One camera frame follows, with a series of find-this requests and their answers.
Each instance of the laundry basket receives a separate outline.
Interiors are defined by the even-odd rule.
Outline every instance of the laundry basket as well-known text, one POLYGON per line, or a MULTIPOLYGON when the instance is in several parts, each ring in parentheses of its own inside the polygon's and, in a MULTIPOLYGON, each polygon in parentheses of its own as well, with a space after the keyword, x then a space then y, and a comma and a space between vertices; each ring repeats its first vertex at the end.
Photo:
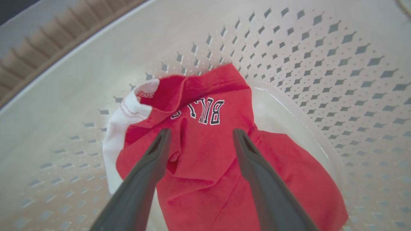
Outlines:
MULTIPOLYGON (((410 230, 411 26, 401 7, 79 2, 0 62, 1 229, 88 230, 111 197, 102 139, 122 97, 146 80, 232 62, 328 140, 342 166, 333 178, 349 213, 343 230, 410 230)), ((147 230, 166 230, 155 199, 147 230)))

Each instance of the clothing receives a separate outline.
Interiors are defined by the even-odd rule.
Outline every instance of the clothing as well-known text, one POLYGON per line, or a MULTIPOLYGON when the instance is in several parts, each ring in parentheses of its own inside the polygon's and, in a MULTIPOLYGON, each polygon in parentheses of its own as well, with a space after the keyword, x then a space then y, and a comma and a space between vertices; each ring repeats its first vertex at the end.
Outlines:
POLYGON ((167 170, 157 184, 169 230, 260 230, 251 189, 236 159, 232 132, 239 128, 317 227, 340 230, 348 215, 332 178, 287 135, 259 131, 251 99, 251 89, 233 65, 202 76, 143 83, 109 122, 103 144, 105 160, 115 160, 107 170, 109 184, 114 170, 124 179, 158 132, 170 128, 167 170))

